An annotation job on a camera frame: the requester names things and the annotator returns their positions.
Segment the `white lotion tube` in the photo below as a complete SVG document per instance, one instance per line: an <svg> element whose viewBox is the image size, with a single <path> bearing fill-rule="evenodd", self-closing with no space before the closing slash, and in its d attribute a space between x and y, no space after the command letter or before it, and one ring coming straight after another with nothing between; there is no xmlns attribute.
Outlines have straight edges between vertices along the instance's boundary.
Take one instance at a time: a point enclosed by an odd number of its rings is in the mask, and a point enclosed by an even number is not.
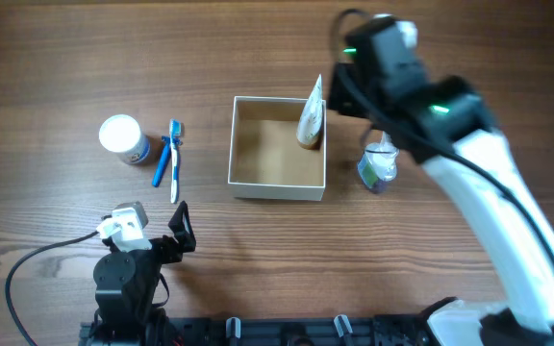
<svg viewBox="0 0 554 346"><path fill-rule="evenodd" d="M322 76L319 75L307 99L296 130L299 145L306 149L315 146L323 121Z"/></svg>

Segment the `blue razor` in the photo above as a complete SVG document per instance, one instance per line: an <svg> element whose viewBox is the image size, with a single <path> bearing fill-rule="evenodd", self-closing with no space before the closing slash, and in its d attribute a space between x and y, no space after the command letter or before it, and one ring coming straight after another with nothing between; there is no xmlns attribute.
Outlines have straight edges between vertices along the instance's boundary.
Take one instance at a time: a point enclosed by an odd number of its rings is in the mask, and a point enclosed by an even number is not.
<svg viewBox="0 0 554 346"><path fill-rule="evenodd" d="M162 143L164 144L158 165L155 171L155 174L152 179L151 185L153 187L158 187L163 179L164 172L167 166L168 161L170 160L170 143L171 138L169 136L162 137Z"/></svg>

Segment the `clear pump soap bottle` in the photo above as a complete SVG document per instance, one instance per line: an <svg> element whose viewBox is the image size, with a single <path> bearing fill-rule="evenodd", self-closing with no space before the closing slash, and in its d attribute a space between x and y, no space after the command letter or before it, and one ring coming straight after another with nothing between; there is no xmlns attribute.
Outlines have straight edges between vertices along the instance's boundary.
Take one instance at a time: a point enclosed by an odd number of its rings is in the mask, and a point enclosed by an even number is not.
<svg viewBox="0 0 554 346"><path fill-rule="evenodd" d="M357 170L363 185L372 193L380 194L397 176L399 150L386 132L382 133L378 142L366 143L369 134L370 131L367 131L363 135L363 155L357 163Z"/></svg>

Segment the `blue white toothbrush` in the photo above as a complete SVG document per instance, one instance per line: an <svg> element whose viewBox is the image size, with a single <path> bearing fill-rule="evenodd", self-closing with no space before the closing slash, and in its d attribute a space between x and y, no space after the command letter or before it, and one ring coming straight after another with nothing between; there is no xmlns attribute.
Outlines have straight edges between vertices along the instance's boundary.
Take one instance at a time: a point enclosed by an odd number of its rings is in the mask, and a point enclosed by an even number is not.
<svg viewBox="0 0 554 346"><path fill-rule="evenodd" d="M179 145L181 143L182 125L175 119L170 120L170 155L172 162L170 202L176 204L179 195Z"/></svg>

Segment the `cardboard box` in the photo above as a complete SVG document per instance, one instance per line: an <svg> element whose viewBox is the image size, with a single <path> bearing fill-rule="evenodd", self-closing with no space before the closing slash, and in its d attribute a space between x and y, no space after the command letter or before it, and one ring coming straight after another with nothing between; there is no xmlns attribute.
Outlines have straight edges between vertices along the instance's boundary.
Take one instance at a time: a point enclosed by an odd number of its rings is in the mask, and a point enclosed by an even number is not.
<svg viewBox="0 0 554 346"><path fill-rule="evenodd" d="M312 149L296 131L307 100L234 98L227 185L236 198L319 201L327 185L326 109Z"/></svg>

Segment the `white cotton swab jar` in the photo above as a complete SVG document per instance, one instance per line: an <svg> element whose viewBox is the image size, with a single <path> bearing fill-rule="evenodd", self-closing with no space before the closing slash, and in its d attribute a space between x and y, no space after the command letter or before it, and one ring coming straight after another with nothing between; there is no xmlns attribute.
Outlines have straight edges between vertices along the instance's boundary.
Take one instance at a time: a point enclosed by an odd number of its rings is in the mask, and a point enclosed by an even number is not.
<svg viewBox="0 0 554 346"><path fill-rule="evenodd" d="M151 144L139 123L130 115L117 114L106 119L98 133L101 145L126 164L140 164L150 153Z"/></svg>

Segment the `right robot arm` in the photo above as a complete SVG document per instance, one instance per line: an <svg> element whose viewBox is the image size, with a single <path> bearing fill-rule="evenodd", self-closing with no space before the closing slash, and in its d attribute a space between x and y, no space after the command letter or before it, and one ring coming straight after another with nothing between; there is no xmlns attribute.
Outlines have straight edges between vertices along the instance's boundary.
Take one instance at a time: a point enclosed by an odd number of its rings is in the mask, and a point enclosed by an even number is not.
<svg viewBox="0 0 554 346"><path fill-rule="evenodd" d="M334 19L329 107L369 120L408 152L462 213L503 286L502 303L448 299L422 320L437 345L554 345L554 231L482 96L428 77L391 15Z"/></svg>

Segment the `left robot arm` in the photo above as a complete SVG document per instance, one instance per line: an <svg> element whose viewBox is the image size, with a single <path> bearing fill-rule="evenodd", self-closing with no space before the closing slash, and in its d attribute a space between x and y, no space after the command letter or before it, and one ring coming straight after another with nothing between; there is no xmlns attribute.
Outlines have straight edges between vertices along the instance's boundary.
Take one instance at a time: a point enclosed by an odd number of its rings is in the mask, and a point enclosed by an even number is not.
<svg viewBox="0 0 554 346"><path fill-rule="evenodd" d="M193 252L196 239L189 207L182 201L168 221L171 235L148 238L148 217L140 202L118 205L97 227L110 252L93 270L98 309L81 345L183 345L183 336L166 316L165 302L153 301L161 268Z"/></svg>

